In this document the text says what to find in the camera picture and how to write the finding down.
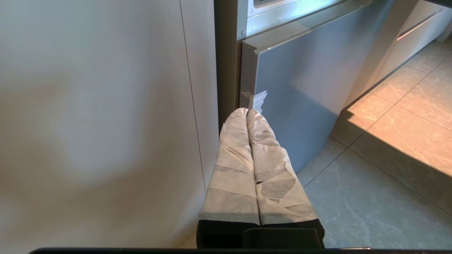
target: tape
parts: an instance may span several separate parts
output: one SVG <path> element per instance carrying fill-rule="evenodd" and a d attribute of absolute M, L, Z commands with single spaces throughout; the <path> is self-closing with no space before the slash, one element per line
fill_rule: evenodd
<path fill-rule="evenodd" d="M 250 99 L 250 103 L 248 105 L 249 109 L 254 109 L 259 113 L 262 113 L 262 104 L 264 103 L 265 97 L 267 97 L 267 91 L 258 94 L 252 94 L 249 91 L 241 92 L 246 98 Z"/>

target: floor tile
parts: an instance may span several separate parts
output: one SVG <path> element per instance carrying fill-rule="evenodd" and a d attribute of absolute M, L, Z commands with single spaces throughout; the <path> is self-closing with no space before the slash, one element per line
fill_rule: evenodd
<path fill-rule="evenodd" d="M 371 92 L 389 102 L 397 103 L 406 93 L 417 85 L 427 73 L 408 66 L 402 66 L 386 78 Z"/>
<path fill-rule="evenodd" d="M 350 149 L 452 214 L 452 132 L 394 106 Z"/>
<path fill-rule="evenodd" d="M 452 82 L 452 55 L 438 65 L 431 75 Z"/>
<path fill-rule="evenodd" d="M 451 53 L 451 49 L 439 46 L 438 43 L 434 42 L 419 51 L 406 65 L 419 71 L 430 73 Z"/>
<path fill-rule="evenodd" d="M 349 146 L 392 105 L 392 103 L 368 93 L 340 113 L 330 136 L 342 145 Z"/>
<path fill-rule="evenodd" d="M 341 152 L 345 150 L 345 146 L 336 140 L 329 138 L 325 148 L 313 158 L 306 166 L 297 172 L 297 177 L 301 185 L 306 186 L 314 177 L 316 177 L 328 164 L 330 164 Z"/>
<path fill-rule="evenodd" d="M 397 106 L 452 131 L 451 82 L 428 75 Z"/>
<path fill-rule="evenodd" d="M 326 248 L 452 249 L 452 216 L 346 150 L 306 193 Z"/>

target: stainless steel panel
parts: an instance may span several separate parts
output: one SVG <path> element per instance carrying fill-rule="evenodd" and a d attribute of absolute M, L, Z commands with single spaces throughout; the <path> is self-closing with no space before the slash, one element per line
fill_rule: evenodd
<path fill-rule="evenodd" d="M 262 114 L 295 171 L 325 145 L 391 5 L 349 0 L 244 41 L 241 91 L 267 91 Z"/>

